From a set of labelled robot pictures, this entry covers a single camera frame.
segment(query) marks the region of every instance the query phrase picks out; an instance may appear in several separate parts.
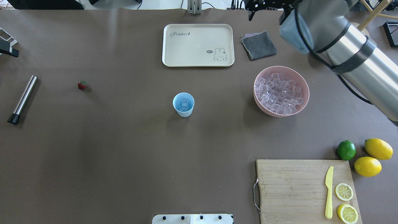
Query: wire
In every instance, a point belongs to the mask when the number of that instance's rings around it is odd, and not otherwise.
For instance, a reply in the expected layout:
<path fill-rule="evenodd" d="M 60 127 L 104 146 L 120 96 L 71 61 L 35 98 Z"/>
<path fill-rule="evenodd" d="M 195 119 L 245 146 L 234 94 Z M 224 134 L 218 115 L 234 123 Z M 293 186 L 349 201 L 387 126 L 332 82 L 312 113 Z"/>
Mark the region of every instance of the wire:
<path fill-rule="evenodd" d="M 369 100 L 359 96 L 359 94 L 357 94 L 348 84 L 347 82 L 343 79 L 343 77 L 341 75 L 337 75 L 337 77 L 339 77 L 340 81 L 347 87 L 347 89 L 354 94 L 356 97 L 358 97 L 359 99 L 361 99 L 362 101 L 368 103 L 368 104 L 372 104 Z"/>
<path fill-rule="evenodd" d="M 144 0 L 141 0 L 140 6 L 138 6 L 137 10 L 140 9 L 140 7 L 141 7 L 141 5 L 142 5 L 142 1 L 144 1 Z"/>
<path fill-rule="evenodd" d="M 307 40 L 305 39 L 305 37 L 304 37 L 304 35 L 303 35 L 303 33 L 302 33 L 302 31 L 301 31 L 301 28 L 300 28 L 300 24 L 299 24 L 299 16 L 298 16 L 298 14 L 299 14 L 299 6 L 298 6 L 298 4 L 299 4 L 299 1 L 297 1 L 296 2 L 296 5 L 295 5 L 295 20 L 296 20 L 296 26 L 297 26 L 297 30 L 298 30 L 298 33 L 300 34 L 300 37 L 301 37 L 301 39 L 302 39 L 302 41 L 304 42 L 304 44 L 305 44 L 305 46 L 307 47 L 307 49 L 311 52 L 311 54 L 314 56 L 314 57 L 316 57 L 319 61 L 321 61 L 324 65 L 326 65 L 329 69 L 333 69 L 333 67 L 331 66 L 331 65 L 329 65 L 324 59 L 322 59 L 318 54 L 316 54 L 316 52 L 310 47 L 310 45 L 308 44 L 308 42 L 307 42 Z M 367 99 L 365 99 L 365 98 L 363 98 L 363 97 L 361 97 L 359 94 L 357 94 L 348 84 L 347 84 L 347 82 L 343 79 L 343 77 L 341 76 L 341 75 L 337 75 L 337 77 L 339 77 L 339 79 L 340 79 L 340 81 L 345 85 L 345 87 L 347 87 L 347 89 L 351 92 L 351 93 L 353 93 L 356 97 L 358 97 L 359 99 L 361 99 L 362 101 L 364 101 L 364 102 L 366 102 L 366 103 L 368 103 L 368 104 L 372 104 L 369 100 L 367 100 Z"/>
<path fill-rule="evenodd" d="M 391 32 L 390 34 L 392 34 L 392 33 L 394 33 L 395 31 L 397 31 L 398 30 L 398 28 L 396 28 L 393 32 Z"/>
<path fill-rule="evenodd" d="M 203 2 L 202 5 L 203 5 L 203 4 L 209 4 L 211 7 L 214 8 L 214 6 L 212 6 L 212 5 L 211 5 L 210 3 L 208 3 L 208 2 Z"/>
<path fill-rule="evenodd" d="M 243 1 L 244 1 L 244 0 L 240 1 L 240 6 L 239 6 L 239 9 L 240 9 L 240 10 L 242 10 L 242 3 L 243 3 Z"/>

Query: plastic knife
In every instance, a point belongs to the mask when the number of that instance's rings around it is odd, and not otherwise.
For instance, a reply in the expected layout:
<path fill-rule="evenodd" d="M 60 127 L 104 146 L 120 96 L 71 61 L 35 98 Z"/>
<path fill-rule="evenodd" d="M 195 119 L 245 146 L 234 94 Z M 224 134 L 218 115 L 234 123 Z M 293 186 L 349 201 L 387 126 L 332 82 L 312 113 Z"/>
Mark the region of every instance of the plastic knife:
<path fill-rule="evenodd" d="M 332 183 L 333 183 L 333 166 L 330 166 L 326 173 L 325 185 L 328 188 L 328 197 L 326 199 L 325 217 L 331 219 L 332 213 Z"/>

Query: wooden cutting board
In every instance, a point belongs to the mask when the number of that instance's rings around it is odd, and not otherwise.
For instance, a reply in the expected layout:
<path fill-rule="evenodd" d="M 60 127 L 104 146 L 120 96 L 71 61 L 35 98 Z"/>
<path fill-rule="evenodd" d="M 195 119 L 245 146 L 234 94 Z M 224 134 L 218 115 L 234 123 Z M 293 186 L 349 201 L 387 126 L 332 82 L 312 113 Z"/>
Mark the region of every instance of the wooden cutting board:
<path fill-rule="evenodd" d="M 331 219 L 325 217 L 328 193 L 325 178 L 329 166 L 334 167 Z M 257 175 L 262 224 L 343 224 L 337 215 L 337 207 L 344 203 L 351 204 L 357 210 L 357 224 L 362 224 L 348 161 L 259 159 Z M 352 188 L 352 200 L 345 202 L 336 196 L 335 187 L 339 183 L 346 183 Z"/>

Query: lemon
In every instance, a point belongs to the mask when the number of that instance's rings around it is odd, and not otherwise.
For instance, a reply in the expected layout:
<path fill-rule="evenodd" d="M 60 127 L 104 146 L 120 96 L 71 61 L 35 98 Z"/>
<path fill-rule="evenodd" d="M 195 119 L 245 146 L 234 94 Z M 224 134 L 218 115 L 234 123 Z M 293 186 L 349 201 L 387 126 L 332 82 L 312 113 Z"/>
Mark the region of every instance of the lemon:
<path fill-rule="evenodd" d="M 336 186 L 336 195 L 343 201 L 349 201 L 354 196 L 354 193 L 348 184 L 340 183 Z"/>
<path fill-rule="evenodd" d="M 354 162 L 354 169 L 359 175 L 373 177 L 380 173 L 381 164 L 375 158 L 364 156 Z"/>
<path fill-rule="evenodd" d="M 354 143 L 348 140 L 340 142 L 339 146 L 337 147 L 337 154 L 339 154 L 340 158 L 344 160 L 350 160 L 354 158 L 356 152 L 357 151 L 355 150 Z"/>
<path fill-rule="evenodd" d="M 357 210 L 349 204 L 341 204 L 337 208 L 339 218 L 346 224 L 354 224 L 358 221 Z"/>
<path fill-rule="evenodd" d="M 365 150 L 376 159 L 391 159 L 392 156 L 390 144 L 378 138 L 366 139 Z"/>

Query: tray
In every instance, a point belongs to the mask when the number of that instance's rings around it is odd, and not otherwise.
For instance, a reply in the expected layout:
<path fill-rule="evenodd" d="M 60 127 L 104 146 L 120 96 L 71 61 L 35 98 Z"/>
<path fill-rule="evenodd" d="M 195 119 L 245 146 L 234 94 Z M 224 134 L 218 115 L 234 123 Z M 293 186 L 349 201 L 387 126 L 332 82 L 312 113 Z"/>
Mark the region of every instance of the tray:
<path fill-rule="evenodd" d="M 227 24 L 169 24 L 163 30 L 162 62 L 169 67 L 228 67 L 235 61 Z"/>

